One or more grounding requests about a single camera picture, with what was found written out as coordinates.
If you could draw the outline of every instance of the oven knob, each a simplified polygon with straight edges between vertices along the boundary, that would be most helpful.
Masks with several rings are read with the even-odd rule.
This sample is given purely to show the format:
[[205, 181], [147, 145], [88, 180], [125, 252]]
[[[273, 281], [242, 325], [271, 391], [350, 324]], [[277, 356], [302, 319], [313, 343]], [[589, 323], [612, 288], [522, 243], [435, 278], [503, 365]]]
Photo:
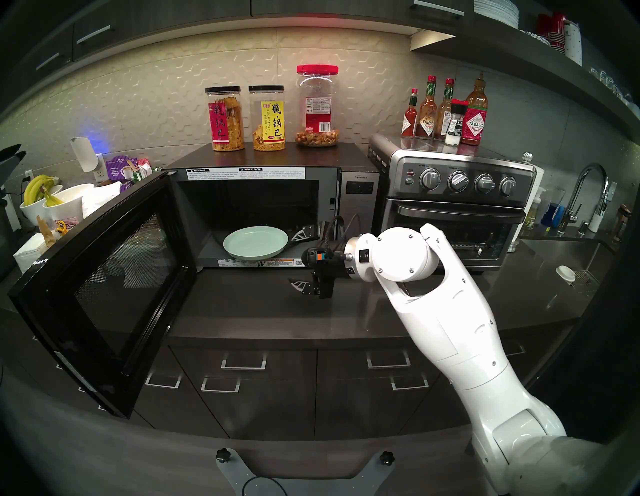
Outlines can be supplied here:
[[453, 191], [460, 192], [467, 187], [467, 184], [469, 184], [469, 178], [461, 170], [457, 170], [449, 176], [449, 187]]
[[480, 174], [476, 179], [476, 191], [478, 193], [487, 194], [495, 188], [493, 177], [488, 174]]
[[505, 177], [500, 181], [500, 192], [504, 196], [509, 196], [516, 189], [516, 180], [512, 177]]
[[420, 183], [426, 189], [436, 189], [440, 184], [440, 174], [435, 169], [427, 169], [420, 175]]

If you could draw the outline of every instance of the oven door handle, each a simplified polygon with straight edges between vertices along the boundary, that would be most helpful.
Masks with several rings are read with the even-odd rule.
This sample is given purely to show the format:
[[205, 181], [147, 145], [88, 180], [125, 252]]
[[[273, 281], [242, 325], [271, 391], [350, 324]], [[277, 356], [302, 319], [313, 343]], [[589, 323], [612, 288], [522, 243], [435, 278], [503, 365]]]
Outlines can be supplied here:
[[481, 212], [447, 212], [436, 209], [418, 209], [404, 205], [397, 205], [396, 212], [406, 217], [425, 220], [462, 220], [468, 222], [502, 222], [505, 224], [520, 224], [525, 218], [524, 212], [492, 214], [484, 214]]

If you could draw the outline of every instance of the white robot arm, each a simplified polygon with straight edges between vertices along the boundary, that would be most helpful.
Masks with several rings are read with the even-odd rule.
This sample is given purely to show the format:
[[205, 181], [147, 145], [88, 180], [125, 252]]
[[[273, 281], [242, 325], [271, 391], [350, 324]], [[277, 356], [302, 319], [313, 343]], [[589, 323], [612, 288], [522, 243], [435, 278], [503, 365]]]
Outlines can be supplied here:
[[[498, 494], [571, 494], [586, 483], [585, 460], [602, 446], [566, 438], [556, 414], [522, 386], [491, 308], [442, 231], [425, 224], [419, 233], [364, 234], [349, 240], [344, 260], [352, 278], [378, 280], [416, 346], [456, 389]], [[445, 276], [436, 289], [411, 297], [398, 286], [425, 279], [439, 260]]]

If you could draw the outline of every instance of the open microwave door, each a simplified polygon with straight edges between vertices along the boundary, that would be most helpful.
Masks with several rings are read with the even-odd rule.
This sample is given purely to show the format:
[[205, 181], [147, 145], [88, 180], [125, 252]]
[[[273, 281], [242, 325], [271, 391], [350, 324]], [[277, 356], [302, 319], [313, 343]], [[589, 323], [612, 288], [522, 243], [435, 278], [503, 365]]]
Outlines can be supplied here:
[[128, 418], [195, 273], [169, 176], [160, 173], [65, 234], [9, 296], [59, 365]]

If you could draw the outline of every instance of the kitchen sink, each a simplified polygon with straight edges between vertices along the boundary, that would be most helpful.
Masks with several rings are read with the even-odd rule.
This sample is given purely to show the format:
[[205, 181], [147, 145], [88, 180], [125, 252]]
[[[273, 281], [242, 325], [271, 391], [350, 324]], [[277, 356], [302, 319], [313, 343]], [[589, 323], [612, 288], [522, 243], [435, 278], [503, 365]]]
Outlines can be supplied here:
[[521, 239], [546, 263], [566, 265], [576, 272], [573, 286], [595, 289], [607, 274], [615, 254], [597, 239]]

